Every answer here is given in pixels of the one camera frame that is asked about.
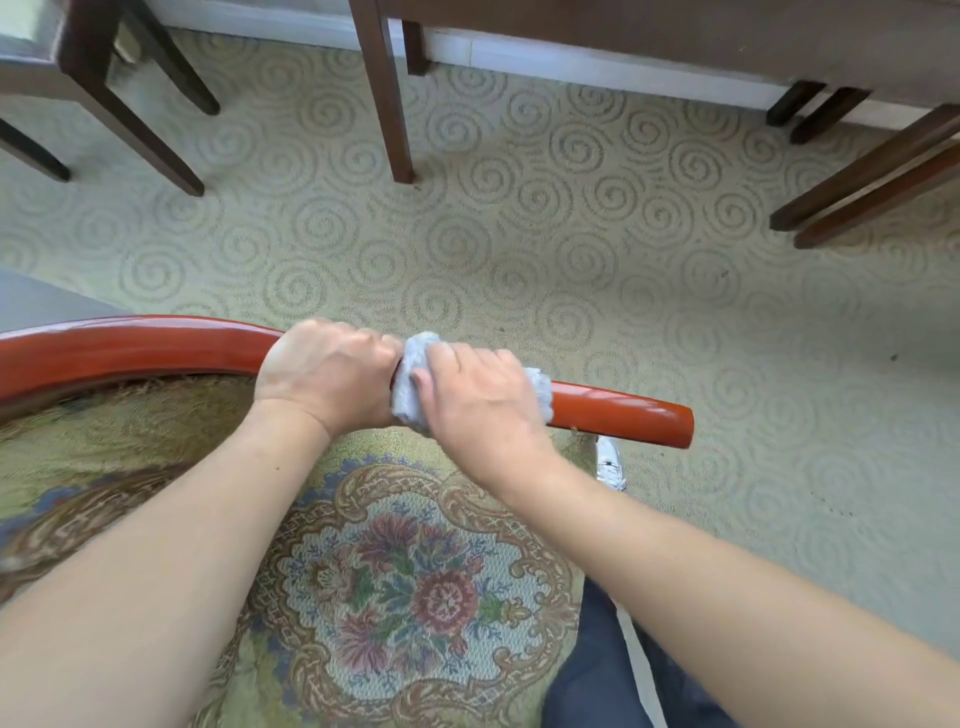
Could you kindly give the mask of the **person's white shoe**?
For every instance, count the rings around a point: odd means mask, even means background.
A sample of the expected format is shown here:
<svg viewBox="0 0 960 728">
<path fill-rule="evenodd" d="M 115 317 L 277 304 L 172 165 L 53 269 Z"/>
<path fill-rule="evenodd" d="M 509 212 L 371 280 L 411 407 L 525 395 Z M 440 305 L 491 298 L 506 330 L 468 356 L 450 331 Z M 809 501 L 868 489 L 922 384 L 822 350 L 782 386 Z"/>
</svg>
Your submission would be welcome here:
<svg viewBox="0 0 960 728">
<path fill-rule="evenodd" d="M 627 481 L 624 475 L 616 439 L 599 435 L 596 438 L 596 480 L 609 489 L 625 492 Z"/>
</svg>

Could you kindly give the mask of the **dark wooden chair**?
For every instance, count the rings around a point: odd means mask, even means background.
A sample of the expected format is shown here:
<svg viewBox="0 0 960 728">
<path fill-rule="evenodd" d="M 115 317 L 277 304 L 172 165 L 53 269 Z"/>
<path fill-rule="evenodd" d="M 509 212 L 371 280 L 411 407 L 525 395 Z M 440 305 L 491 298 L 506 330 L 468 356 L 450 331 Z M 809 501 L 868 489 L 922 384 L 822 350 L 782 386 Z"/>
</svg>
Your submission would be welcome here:
<svg viewBox="0 0 960 728">
<path fill-rule="evenodd" d="M 169 182 L 201 198 L 200 178 L 109 88 L 121 26 L 196 108 L 219 115 L 220 103 L 146 0 L 0 0 L 0 97 L 79 104 Z"/>
<path fill-rule="evenodd" d="M 765 113 L 769 127 L 791 122 L 827 84 L 799 79 Z M 789 143 L 816 140 L 866 101 L 872 91 L 840 86 L 789 133 Z M 960 103 L 941 103 L 918 120 L 789 200 L 769 218 L 770 229 L 794 233 L 794 247 L 809 250 L 960 179 Z"/>
</svg>

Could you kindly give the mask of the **red wooden floral upholstered chair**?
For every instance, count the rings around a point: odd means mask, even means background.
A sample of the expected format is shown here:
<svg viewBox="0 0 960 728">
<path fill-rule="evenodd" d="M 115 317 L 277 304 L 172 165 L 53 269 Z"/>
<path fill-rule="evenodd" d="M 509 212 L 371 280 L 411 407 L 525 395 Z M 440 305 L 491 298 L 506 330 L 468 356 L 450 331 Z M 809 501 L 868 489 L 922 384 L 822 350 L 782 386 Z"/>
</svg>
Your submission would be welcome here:
<svg viewBox="0 0 960 728">
<path fill-rule="evenodd" d="M 281 333 L 120 317 L 0 334 L 0 608 L 214 450 Z M 189 728 L 540 728 L 584 575 L 408 427 L 331 445 Z"/>
</svg>

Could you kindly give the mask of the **person's dark blue trousers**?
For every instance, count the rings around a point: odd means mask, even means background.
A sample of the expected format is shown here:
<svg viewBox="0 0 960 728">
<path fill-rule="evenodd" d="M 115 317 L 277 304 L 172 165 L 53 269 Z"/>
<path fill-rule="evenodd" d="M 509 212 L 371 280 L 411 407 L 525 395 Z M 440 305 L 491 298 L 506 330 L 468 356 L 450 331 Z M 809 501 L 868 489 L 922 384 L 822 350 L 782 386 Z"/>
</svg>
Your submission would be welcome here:
<svg viewBox="0 0 960 728">
<path fill-rule="evenodd" d="M 740 728 L 640 625 L 630 624 L 650 664 L 667 728 Z M 541 728 L 654 728 L 615 603 L 589 577 L 583 581 L 577 640 L 547 690 Z"/>
</svg>

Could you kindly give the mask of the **grey cleaning cloth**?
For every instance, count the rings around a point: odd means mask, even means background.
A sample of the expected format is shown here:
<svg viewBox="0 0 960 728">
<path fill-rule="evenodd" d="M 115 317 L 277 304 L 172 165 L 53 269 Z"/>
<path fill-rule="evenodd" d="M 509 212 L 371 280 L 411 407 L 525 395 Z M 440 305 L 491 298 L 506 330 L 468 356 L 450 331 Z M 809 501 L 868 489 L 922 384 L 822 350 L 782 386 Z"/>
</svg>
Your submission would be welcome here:
<svg viewBox="0 0 960 728">
<path fill-rule="evenodd" d="M 403 347 L 403 355 L 393 373 L 390 382 L 390 411 L 402 426 L 417 434 L 433 439 L 426 412 L 424 410 L 417 384 L 412 373 L 414 370 L 429 370 L 427 350 L 430 345 L 441 341 L 439 334 L 425 331 L 408 338 Z M 532 385 L 537 409 L 544 423 L 551 422 L 553 411 L 552 380 L 537 368 L 523 369 Z"/>
</svg>

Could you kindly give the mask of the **white baseboard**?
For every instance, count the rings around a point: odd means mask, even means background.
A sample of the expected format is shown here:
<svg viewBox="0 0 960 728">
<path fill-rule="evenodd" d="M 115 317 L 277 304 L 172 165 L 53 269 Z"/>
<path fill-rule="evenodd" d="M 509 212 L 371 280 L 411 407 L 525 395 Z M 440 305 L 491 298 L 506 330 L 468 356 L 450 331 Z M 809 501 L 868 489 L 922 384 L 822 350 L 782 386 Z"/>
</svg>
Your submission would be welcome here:
<svg viewBox="0 0 960 728">
<path fill-rule="evenodd" d="M 148 0 L 167 26 L 278 43 L 359 50 L 349 14 L 237 4 Z M 766 112 L 788 85 L 646 57 L 467 30 L 426 30 L 430 60 L 443 65 Z"/>
</svg>

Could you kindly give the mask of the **person's left forearm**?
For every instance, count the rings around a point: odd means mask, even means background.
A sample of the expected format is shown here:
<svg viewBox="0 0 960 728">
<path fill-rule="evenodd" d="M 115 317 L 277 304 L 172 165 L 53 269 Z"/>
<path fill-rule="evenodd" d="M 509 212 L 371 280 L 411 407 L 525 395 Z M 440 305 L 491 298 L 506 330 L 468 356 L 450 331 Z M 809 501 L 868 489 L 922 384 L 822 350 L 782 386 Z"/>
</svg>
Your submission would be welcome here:
<svg viewBox="0 0 960 728">
<path fill-rule="evenodd" d="M 334 428 L 259 399 L 210 455 L 0 610 L 0 728 L 186 728 Z"/>
</svg>

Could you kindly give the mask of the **person's left hand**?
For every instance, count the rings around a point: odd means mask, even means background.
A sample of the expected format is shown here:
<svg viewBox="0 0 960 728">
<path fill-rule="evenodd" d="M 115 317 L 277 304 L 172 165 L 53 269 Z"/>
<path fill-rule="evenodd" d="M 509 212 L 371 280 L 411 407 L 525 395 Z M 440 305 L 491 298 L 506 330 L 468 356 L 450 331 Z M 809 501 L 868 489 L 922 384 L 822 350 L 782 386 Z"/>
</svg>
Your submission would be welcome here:
<svg viewBox="0 0 960 728">
<path fill-rule="evenodd" d="M 331 442 L 354 431 L 390 427 L 395 368 L 307 360 L 300 323 L 280 336 L 260 367 L 247 418 Z"/>
</svg>

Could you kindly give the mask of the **person's right hand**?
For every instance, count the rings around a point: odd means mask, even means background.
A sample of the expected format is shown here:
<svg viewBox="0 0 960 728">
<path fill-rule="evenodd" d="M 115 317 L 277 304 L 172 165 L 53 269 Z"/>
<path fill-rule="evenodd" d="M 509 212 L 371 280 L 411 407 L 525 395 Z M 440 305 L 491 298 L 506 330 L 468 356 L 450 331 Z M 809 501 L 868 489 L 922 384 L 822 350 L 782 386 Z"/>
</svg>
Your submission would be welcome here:
<svg viewBox="0 0 960 728">
<path fill-rule="evenodd" d="M 471 481 L 502 501 L 556 456 L 532 385 L 508 349 L 438 342 L 428 371 L 450 372 L 450 430 L 432 431 Z"/>
</svg>

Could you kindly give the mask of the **person's right forearm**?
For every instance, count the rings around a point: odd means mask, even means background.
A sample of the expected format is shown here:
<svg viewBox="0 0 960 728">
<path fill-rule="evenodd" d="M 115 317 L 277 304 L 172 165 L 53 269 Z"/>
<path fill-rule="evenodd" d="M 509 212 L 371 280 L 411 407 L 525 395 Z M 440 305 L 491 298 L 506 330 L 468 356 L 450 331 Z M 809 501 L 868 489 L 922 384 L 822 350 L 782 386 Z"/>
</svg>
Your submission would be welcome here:
<svg viewBox="0 0 960 728">
<path fill-rule="evenodd" d="M 960 663 L 549 451 L 486 488 L 743 728 L 960 728 Z"/>
</svg>

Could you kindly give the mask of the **dark brown wooden table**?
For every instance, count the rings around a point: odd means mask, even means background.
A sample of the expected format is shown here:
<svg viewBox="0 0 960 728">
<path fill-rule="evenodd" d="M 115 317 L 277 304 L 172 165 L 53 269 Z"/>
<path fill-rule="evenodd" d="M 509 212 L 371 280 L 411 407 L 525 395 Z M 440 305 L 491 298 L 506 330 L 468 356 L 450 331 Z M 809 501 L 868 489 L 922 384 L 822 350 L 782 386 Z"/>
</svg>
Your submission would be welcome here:
<svg viewBox="0 0 960 728">
<path fill-rule="evenodd" d="M 960 0 L 347 0 L 396 183 L 415 180 L 389 20 L 960 108 Z"/>
</svg>

